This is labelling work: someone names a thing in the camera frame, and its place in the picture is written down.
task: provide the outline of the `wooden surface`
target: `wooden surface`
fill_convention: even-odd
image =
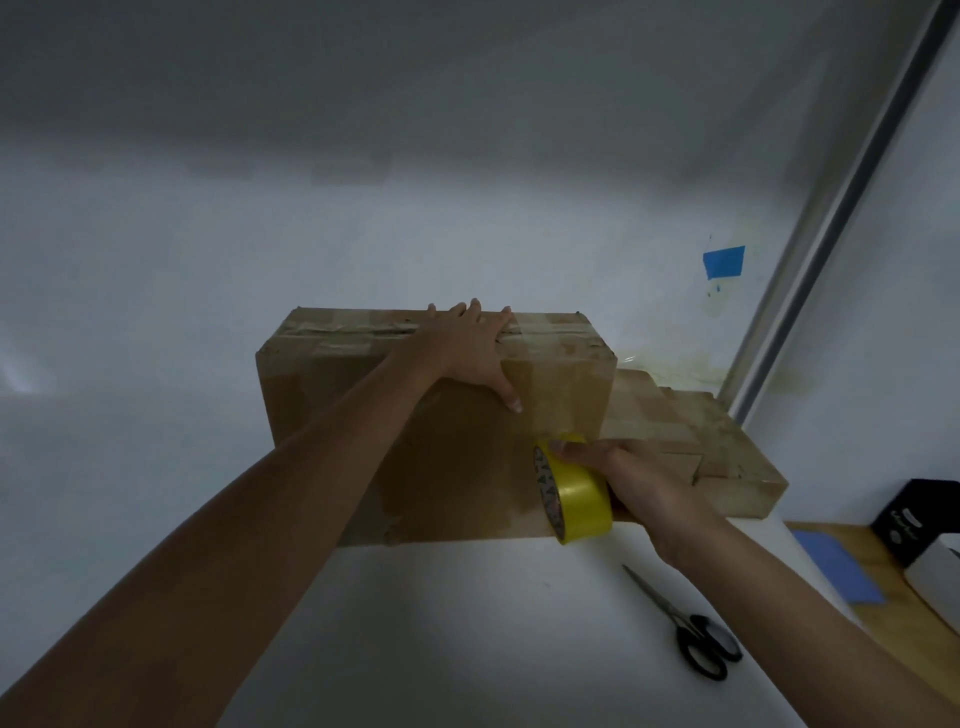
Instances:
[[[883,592],[883,604],[852,604],[874,639],[930,685],[960,704],[960,635],[926,606],[903,569],[867,526],[788,523],[836,538]]]

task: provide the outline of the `table surface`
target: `table surface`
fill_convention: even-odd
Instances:
[[[733,522],[852,617],[779,519]],[[803,725],[749,655],[724,683],[694,673],[621,563],[716,617],[632,523],[338,549],[221,724]]]
[[[867,526],[791,523],[836,538],[874,580],[886,601],[854,604],[874,639],[926,682],[960,704],[960,635],[903,578],[903,568]]]

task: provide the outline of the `tape roll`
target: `tape roll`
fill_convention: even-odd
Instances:
[[[565,434],[561,439],[586,442],[580,435]],[[546,517],[561,544],[585,536],[599,536],[612,528],[610,493],[601,475],[563,462],[553,454],[546,440],[538,440],[534,445],[534,468]]]

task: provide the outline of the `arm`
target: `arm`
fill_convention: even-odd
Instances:
[[[420,398],[449,376],[516,392],[510,309],[461,303],[191,516],[7,693],[0,725],[195,725],[221,715],[336,546]]]
[[[960,709],[721,518],[641,443],[557,443],[555,450],[607,477],[660,557],[709,600],[808,725],[960,725]]]

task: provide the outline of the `white wall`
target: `white wall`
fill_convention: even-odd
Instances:
[[[267,449],[295,305],[580,309],[716,388],[924,9],[307,5],[5,10],[0,690]]]
[[[866,523],[911,477],[960,479],[958,88],[954,34],[748,423],[786,519]]]

